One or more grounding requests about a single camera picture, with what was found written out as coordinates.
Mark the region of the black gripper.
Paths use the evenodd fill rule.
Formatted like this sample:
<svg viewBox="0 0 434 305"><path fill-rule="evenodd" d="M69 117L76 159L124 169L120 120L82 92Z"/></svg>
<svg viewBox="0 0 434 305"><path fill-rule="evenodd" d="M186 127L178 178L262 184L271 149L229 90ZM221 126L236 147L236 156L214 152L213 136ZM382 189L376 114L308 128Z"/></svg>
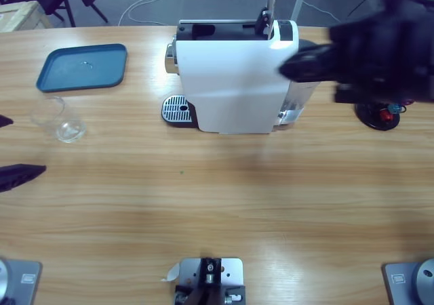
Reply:
<svg viewBox="0 0 434 305"><path fill-rule="evenodd" d="M336 25L333 44L299 49L279 67L295 82L336 81L373 100L433 102L433 8L394 10Z"/></svg>

